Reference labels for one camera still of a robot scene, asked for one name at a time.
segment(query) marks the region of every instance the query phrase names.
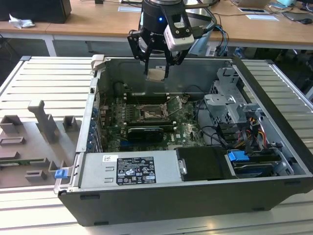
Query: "black cable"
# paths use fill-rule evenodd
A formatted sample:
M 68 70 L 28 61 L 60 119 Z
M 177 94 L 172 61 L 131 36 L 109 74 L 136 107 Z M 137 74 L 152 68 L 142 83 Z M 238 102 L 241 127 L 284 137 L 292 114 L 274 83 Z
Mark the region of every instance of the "black cable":
M 142 1 L 129 1 L 129 0 L 122 0 L 121 4 L 134 4 L 134 5 L 142 5 Z
M 16 52 L 16 50 L 11 46 L 11 44 L 9 44 L 8 40 L 6 38 L 4 38 L 1 34 L 0 36 L 4 39 L 4 41 L 11 47 L 12 51 L 14 51 L 14 53 L 20 57 L 20 55 Z
M 203 4 L 203 2 L 201 0 L 197 0 L 197 2 L 200 4 Z M 212 29 L 215 28 L 215 26 L 217 25 L 217 19 L 214 16 L 214 14 L 208 8 L 204 8 L 204 10 L 207 12 L 207 14 L 209 14 L 209 16 L 212 18 L 212 22 L 213 22 L 213 25 L 211 25 L 209 28 L 206 28 L 203 30 L 203 34 L 206 34 L 207 32 L 210 32 Z
M 139 7 L 139 8 L 141 8 L 141 6 L 140 5 L 133 5 L 133 4 L 130 4 L 130 3 L 126 3 L 127 5 L 129 5 L 129 6 L 133 6 L 133 7 Z
M 215 138 L 213 135 L 214 134 L 216 134 L 216 133 L 214 133 L 213 135 L 210 135 L 209 133 L 207 133 L 207 132 L 205 132 L 204 131 L 204 128 L 201 128 L 201 130 L 202 130 L 202 132 L 206 135 L 206 136 L 208 136 L 208 137 L 210 137 L 211 139 L 214 139 L 214 140 L 216 140 L 218 143 L 220 143 L 221 145 L 224 145 L 218 138 Z
M 201 91 L 203 94 L 205 94 L 205 92 L 204 92 L 199 86 L 197 86 L 197 85 L 190 85 L 190 86 L 186 87 L 185 90 L 183 91 L 183 94 L 185 94 L 185 93 L 187 92 L 187 90 L 188 90 L 189 88 L 191 88 L 191 87 L 196 87 L 196 88 L 199 89 L 199 91 Z
M 220 19 L 220 26 L 221 26 L 221 29 L 223 29 L 223 26 L 222 26 L 222 20 L 221 20 L 221 17 L 219 16 L 219 19 Z M 222 35 L 222 40 L 221 40 L 221 42 L 220 42 L 220 44 L 219 44 L 219 48 L 221 47 L 221 45 L 222 45 L 222 43 L 223 43 L 223 41 L 224 41 L 224 34 L 223 34 L 223 32 L 221 32 L 221 35 Z
M 212 136 L 214 136 L 214 135 L 217 135 L 217 137 L 219 137 L 219 135 L 216 132 L 212 134 Z

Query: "computer case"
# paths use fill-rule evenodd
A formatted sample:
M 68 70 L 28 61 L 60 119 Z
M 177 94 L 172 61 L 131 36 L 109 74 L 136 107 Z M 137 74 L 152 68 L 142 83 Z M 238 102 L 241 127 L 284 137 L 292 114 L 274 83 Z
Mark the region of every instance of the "computer case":
M 8 21 L 11 14 L 34 23 L 63 24 L 71 11 L 69 0 L 0 0 L 0 21 Z

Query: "desk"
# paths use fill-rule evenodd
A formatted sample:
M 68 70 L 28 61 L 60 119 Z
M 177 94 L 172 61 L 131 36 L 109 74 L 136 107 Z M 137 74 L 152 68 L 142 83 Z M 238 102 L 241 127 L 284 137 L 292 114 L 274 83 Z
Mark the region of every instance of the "desk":
M 126 42 L 130 29 L 137 29 L 140 14 L 118 12 L 118 3 L 71 0 L 72 13 L 65 24 L 36 23 L 34 28 L 13 28 L 0 22 L 0 33 L 8 38 L 43 39 L 50 56 L 56 56 L 53 40 Z M 213 13 L 243 14 L 228 0 L 212 7 Z M 313 24 L 292 22 L 284 16 L 276 21 L 250 20 L 247 16 L 222 16 L 222 25 L 229 34 L 229 46 L 281 49 L 313 49 Z M 211 45 L 221 40 L 213 32 Z

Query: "slotted metal surface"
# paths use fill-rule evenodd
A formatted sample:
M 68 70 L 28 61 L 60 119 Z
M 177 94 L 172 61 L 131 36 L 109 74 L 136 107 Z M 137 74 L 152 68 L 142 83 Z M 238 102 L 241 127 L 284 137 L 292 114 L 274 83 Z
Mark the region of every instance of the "slotted metal surface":
M 0 96 L 0 121 L 4 115 L 35 121 L 27 107 L 36 99 L 45 102 L 45 112 L 54 120 L 66 115 L 82 119 L 92 78 L 90 63 L 86 57 L 32 57 L 23 62 Z
M 29 61 L 31 64 L 74 64 L 89 63 L 90 58 L 58 58 L 58 57 L 33 57 Z M 264 61 L 250 62 L 250 66 L 268 66 Z M 29 75 L 17 74 L 19 80 L 29 80 L 31 82 L 51 81 L 58 86 L 58 81 L 90 80 L 87 74 L 80 75 Z M 258 81 L 281 81 L 275 76 L 260 76 Z M 293 101 L 295 105 L 303 104 L 303 101 L 293 92 L 283 92 L 284 95 L 275 95 L 272 92 L 271 98 L 276 105 L 288 106 Z M 45 100 L 45 108 L 65 110 L 70 106 L 75 109 L 83 106 L 87 98 L 87 93 L 12 93 L 3 94 L 1 98 L 9 101 L 0 102 L 1 110 L 27 109 L 28 101 L 33 98 Z M 312 127 L 311 113 L 286 113 L 285 118 L 297 130 L 302 131 Z M 307 146 L 313 145 L 313 138 L 303 139 Z M 96 227 L 81 227 L 77 224 L 73 215 L 63 206 L 57 195 L 52 191 L 53 186 L 42 187 L 28 191 L 16 192 L 17 189 L 0 190 L 0 231 L 1 234 L 79 234 L 79 235 L 291 235 L 313 234 L 313 191 L 307 194 L 294 195 L 270 211 L 225 214 L 208 217 L 152 221 L 146 223 L 133 223 L 122 225 L 106 225 Z
M 313 105 L 275 66 L 265 61 L 243 60 L 255 79 L 271 98 L 308 149 L 313 152 Z M 252 93 L 244 87 L 252 102 Z

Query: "blue latch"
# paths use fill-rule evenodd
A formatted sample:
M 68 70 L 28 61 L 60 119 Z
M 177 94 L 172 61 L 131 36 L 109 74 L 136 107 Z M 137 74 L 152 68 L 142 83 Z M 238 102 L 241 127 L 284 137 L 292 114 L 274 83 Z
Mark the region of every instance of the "blue latch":
M 68 169 L 59 169 L 55 171 L 54 178 L 67 179 Z
M 249 161 L 250 158 L 244 151 L 230 151 L 228 157 L 231 161 Z

